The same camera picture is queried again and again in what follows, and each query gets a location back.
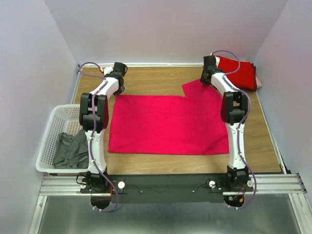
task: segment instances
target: gray wall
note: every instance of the gray wall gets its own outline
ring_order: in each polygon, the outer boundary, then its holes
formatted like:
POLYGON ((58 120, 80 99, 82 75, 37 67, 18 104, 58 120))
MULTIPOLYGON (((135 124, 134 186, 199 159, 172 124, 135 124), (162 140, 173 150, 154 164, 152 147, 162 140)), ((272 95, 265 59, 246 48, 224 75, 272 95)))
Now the gray wall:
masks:
POLYGON ((287 0, 45 2, 79 63, 196 63, 218 49, 254 59, 287 0))
POLYGON ((312 1, 290 0, 254 63, 269 125, 286 165, 300 172, 312 202, 312 1))
POLYGON ((77 66, 42 0, 0 5, 0 233, 25 234, 41 137, 53 107, 69 101, 77 66))

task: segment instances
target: wooden tabletop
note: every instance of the wooden tabletop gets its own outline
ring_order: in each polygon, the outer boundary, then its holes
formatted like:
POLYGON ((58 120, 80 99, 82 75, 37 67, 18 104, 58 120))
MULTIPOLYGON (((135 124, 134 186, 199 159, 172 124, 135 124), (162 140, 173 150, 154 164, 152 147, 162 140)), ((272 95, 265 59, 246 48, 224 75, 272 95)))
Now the wooden tabletop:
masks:
MULTIPOLYGON (((99 74, 97 68, 84 68, 89 74, 99 74)), ((201 67, 130 67, 125 76, 125 94, 181 95, 182 84, 199 79, 201 67)), ((89 93, 101 83, 100 78, 81 76, 75 103, 82 93, 89 93)), ((254 172, 280 172, 256 93, 250 93, 252 110, 246 120, 244 140, 245 157, 254 172)), ((104 135, 105 161, 108 174, 172 174, 223 173, 227 170, 228 154, 223 155, 150 155, 117 154, 108 152, 110 122, 115 97, 109 104, 109 125, 104 135)))

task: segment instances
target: plastic basket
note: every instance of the plastic basket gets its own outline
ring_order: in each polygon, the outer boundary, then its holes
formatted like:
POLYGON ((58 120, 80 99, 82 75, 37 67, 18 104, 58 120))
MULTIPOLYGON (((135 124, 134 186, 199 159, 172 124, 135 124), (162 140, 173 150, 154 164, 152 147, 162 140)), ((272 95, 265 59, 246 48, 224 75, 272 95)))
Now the plastic basket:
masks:
POLYGON ((82 173, 88 169, 55 169, 53 157, 60 133, 76 135, 82 126, 79 124, 79 104, 60 105, 53 109, 39 150, 36 169, 47 173, 82 173))

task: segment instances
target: gray clothing in basket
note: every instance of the gray clothing in basket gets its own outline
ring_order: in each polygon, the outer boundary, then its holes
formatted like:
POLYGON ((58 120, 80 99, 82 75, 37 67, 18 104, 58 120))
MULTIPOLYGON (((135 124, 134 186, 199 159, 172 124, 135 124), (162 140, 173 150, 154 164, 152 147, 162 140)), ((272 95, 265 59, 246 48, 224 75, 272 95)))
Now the gray clothing in basket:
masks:
POLYGON ((53 158, 53 165, 57 169, 88 168, 88 142, 84 130, 76 136, 61 133, 58 135, 57 149, 53 158))

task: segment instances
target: purple cable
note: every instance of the purple cable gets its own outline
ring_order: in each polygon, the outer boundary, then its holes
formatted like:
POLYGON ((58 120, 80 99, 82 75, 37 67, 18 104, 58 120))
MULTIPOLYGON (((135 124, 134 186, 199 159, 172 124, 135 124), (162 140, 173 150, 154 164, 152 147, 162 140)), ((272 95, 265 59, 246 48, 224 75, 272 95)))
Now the purple cable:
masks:
MULTIPOLYGON (((86 65, 86 64, 94 64, 96 65, 98 68, 101 68, 97 63, 95 62, 85 62, 83 63, 80 67, 79 67, 79 72, 82 73, 83 75, 85 76, 90 76, 90 77, 99 77, 99 78, 102 78, 103 80, 106 80, 105 77, 102 77, 102 76, 98 76, 98 75, 91 75, 91 74, 87 74, 87 73, 84 73, 81 71, 81 68, 86 65)), ((93 156, 93 152, 92 152, 92 141, 93 141, 93 136, 94 136, 94 133, 97 129, 97 120, 96 120, 96 111, 95 111, 95 107, 94 107, 94 99, 95 99, 95 96, 99 93, 99 91, 101 91, 105 86, 106 86, 107 82, 105 82, 100 88, 99 90, 97 90, 93 95, 92 95, 92 99, 91 99, 91 105, 92 105, 92 114, 93 114, 93 131, 91 133, 91 139, 90 139, 90 156, 91 156, 91 159, 93 160, 93 163, 94 163, 94 166, 96 167, 96 169, 98 170, 98 172, 104 177, 104 179, 107 180, 107 182, 113 187, 114 191, 115 191, 115 194, 116 194, 116 197, 117 197, 117 201, 116 201, 116 204, 113 208, 111 208, 110 210, 102 210, 102 209, 99 209, 98 207, 95 207, 94 206, 94 209, 100 211, 100 212, 111 212, 111 211, 114 211, 116 210, 118 204, 119 204, 119 195, 118 195, 118 192, 117 192, 117 189, 116 187, 114 186, 114 184, 109 180, 109 178, 107 178, 106 175, 104 175, 104 173, 100 170, 100 168, 98 167, 96 161, 94 160, 94 156, 93 156)))
POLYGON ((245 116, 242 118, 242 120, 239 122, 238 127, 237 127, 237 144, 238 144, 237 147, 238 147, 238 155, 240 156, 240 158, 241 158, 241 160, 243 161, 243 163, 247 166, 247 168, 249 169, 249 171, 250 171, 250 173, 252 174, 253 179, 254 179, 254 190, 253 190, 253 195, 252 195, 252 197, 251 197, 251 198, 249 199, 249 201, 248 201, 246 204, 244 204, 243 206, 241 206, 241 207, 235 207, 236 209, 243 209, 243 208, 247 207, 250 203, 252 203, 252 201, 254 200, 254 196, 255 196, 255 194, 256 194, 256 191, 257 191, 257 181, 256 181, 256 178, 255 178, 254 172, 252 171, 251 167, 248 165, 248 163, 246 162, 246 160, 245 160, 245 159, 243 158, 243 156, 241 155, 242 152, 241 152, 240 145, 239 145, 239 134, 240 134, 239 129, 240 129, 240 125, 247 119, 247 117, 248 117, 248 115, 249 115, 249 113, 250 113, 250 110, 251 110, 251 108, 252 108, 252 102, 251 102, 251 99, 250 99, 249 95, 248 95, 245 91, 233 87, 233 86, 225 79, 225 76, 226 76, 226 75, 233 74, 233 73, 235 73, 235 72, 237 72, 237 71, 239 70, 239 68, 240 68, 240 61, 239 61, 238 57, 237 57, 235 54, 233 54, 232 52, 227 51, 227 50, 217 50, 217 51, 214 51, 213 53, 211 53, 211 55, 214 55, 214 53, 217 53, 217 52, 227 52, 227 53, 230 53, 230 54, 232 54, 232 55, 236 58, 236 60, 238 61, 238 67, 236 68, 236 70, 235 70, 235 71, 232 71, 232 72, 225 73, 225 74, 223 75, 222 78, 223 78, 223 80, 226 82, 226 84, 229 85, 232 89, 243 93, 243 94, 247 97, 248 103, 249 103, 249 108, 248 108, 248 110, 247 110, 247 113, 246 113, 245 116))

